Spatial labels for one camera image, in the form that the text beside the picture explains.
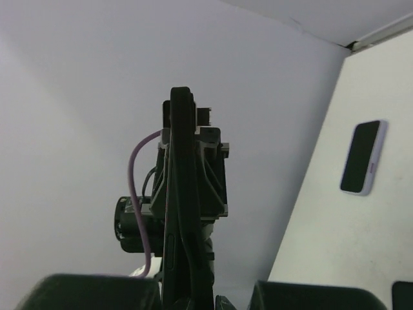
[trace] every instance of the black phone screen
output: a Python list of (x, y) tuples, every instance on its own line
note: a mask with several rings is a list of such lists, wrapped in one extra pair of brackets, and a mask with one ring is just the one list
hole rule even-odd
[(340, 188), (347, 192), (363, 190), (368, 163), (379, 130), (380, 121), (359, 124), (354, 130), (352, 143)]
[(392, 286), (393, 310), (413, 308), (413, 283), (396, 282)]

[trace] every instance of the black cable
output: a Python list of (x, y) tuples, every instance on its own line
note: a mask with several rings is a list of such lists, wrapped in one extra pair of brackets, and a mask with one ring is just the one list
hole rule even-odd
[(146, 175), (145, 181), (143, 182), (143, 186), (142, 186), (142, 199), (145, 199), (146, 186), (148, 186), (149, 179), (155, 172), (156, 172), (156, 167), (152, 168)]

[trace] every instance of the smartphone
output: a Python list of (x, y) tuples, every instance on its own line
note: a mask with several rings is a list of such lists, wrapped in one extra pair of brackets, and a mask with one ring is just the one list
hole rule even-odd
[(356, 126), (341, 178), (342, 191), (360, 196), (370, 193), (387, 127), (384, 120)]

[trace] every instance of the white wall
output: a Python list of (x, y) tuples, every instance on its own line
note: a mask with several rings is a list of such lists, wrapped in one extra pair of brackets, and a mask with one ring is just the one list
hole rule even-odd
[[(346, 59), (270, 279), (358, 287), (392, 308), (413, 281), (413, 32)], [(386, 119), (368, 196), (340, 191), (352, 132)]]
[(343, 46), (413, 14), (411, 0), (222, 0)]
[[(112, 229), (133, 146), (188, 85), (231, 143), (216, 293), (272, 266), (346, 51), (219, 1), (1, 1), (0, 304), (56, 272), (143, 264)], [(156, 144), (137, 164), (138, 184)]]

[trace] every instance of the white ceiling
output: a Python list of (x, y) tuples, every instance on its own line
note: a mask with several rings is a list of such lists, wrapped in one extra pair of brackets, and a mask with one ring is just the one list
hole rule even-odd
[(413, 0), (222, 1), (344, 46), (413, 12)]

